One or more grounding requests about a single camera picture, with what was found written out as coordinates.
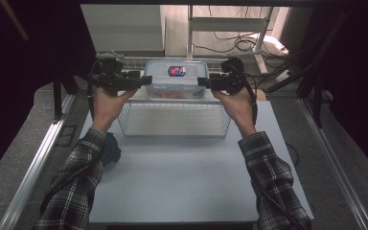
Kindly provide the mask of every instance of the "person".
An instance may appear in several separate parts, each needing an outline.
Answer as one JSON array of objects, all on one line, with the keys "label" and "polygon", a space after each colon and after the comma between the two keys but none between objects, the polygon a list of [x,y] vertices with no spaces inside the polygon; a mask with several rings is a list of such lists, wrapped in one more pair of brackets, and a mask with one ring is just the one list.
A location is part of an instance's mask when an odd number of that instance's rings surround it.
[{"label": "person", "polygon": [[[42,215],[35,223],[34,229],[88,228],[95,189],[101,181],[103,169],[101,161],[93,159],[101,157],[106,132],[118,118],[125,102],[135,92],[136,90],[130,90],[121,96],[110,97],[101,87],[96,90],[92,127],[54,175],[46,195],[48,201],[43,202]],[[276,155],[265,132],[258,132],[252,122],[253,109],[246,89],[235,95],[214,90],[212,93],[221,101],[226,113],[241,132],[242,139],[239,146],[257,197],[258,228],[297,229],[264,196],[263,188],[264,192],[280,204],[304,229],[310,229],[311,220],[291,187],[293,178],[289,165]],[[66,181],[84,165],[88,166],[84,173],[77,173],[77,176]]]}]

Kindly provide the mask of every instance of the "plaid shirt sleeve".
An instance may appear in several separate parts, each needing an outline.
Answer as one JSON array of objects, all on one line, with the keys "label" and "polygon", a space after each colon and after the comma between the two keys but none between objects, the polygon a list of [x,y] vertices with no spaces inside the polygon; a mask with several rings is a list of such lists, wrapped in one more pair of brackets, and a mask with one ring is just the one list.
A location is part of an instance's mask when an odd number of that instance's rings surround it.
[{"label": "plaid shirt sleeve", "polygon": [[[56,172],[46,196],[58,185],[65,184],[54,192],[44,213],[35,223],[34,229],[87,229],[89,213],[94,201],[95,188],[101,181],[103,165],[92,159],[101,157],[105,135],[99,129],[89,128],[85,136],[74,147],[64,165]],[[90,164],[77,176],[65,182],[70,175]]]},{"label": "plaid shirt sleeve", "polygon": [[[311,220],[292,189],[293,178],[290,166],[276,155],[265,132],[247,136],[238,144],[249,174],[255,175],[252,178],[257,178],[272,199],[302,226],[310,229]],[[253,179],[251,183],[257,197],[259,229],[295,229],[290,221],[260,192]]]}]

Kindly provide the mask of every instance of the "finger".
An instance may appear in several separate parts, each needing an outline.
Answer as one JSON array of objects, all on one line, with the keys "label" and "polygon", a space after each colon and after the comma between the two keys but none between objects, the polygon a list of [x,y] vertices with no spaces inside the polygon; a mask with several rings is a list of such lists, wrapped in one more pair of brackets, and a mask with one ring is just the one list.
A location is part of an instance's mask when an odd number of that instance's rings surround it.
[{"label": "finger", "polygon": [[125,91],[123,94],[121,94],[121,96],[119,96],[119,98],[122,98],[123,100],[127,100],[131,97],[133,97],[133,95],[137,92],[137,89],[132,89],[132,90],[127,90]]},{"label": "finger", "polygon": [[221,91],[218,90],[211,90],[212,95],[214,95],[214,97],[218,100],[222,100],[224,99],[224,97],[227,97],[228,95],[222,93]]}]

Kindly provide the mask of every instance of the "transparent container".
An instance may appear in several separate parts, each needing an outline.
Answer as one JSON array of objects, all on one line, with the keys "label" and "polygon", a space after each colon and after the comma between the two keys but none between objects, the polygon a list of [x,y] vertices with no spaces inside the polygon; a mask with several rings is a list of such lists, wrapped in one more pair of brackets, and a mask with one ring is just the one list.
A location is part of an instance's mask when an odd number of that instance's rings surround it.
[{"label": "transparent container", "polygon": [[200,100],[205,87],[198,86],[197,78],[208,78],[208,67],[202,61],[150,60],[145,75],[152,76],[146,89],[155,100]]}]

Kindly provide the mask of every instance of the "handheld controller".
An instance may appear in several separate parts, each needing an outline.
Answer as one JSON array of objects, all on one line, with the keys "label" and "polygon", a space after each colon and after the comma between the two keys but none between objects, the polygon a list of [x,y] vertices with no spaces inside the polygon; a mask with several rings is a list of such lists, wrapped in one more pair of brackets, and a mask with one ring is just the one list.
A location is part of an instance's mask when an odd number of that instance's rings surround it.
[{"label": "handheld controller", "polygon": [[139,89],[143,85],[151,84],[152,76],[140,76],[140,71],[122,72],[124,64],[116,59],[102,61],[102,73],[98,78],[98,85],[109,95],[118,96],[118,91]]},{"label": "handheld controller", "polygon": [[244,75],[243,62],[237,58],[229,58],[220,64],[224,74],[210,74],[209,79],[198,78],[198,85],[205,86],[213,90],[225,90],[229,95],[237,94],[244,87],[250,95],[253,108],[253,124],[256,125],[258,117],[258,105],[256,103],[256,95],[246,80]]}]

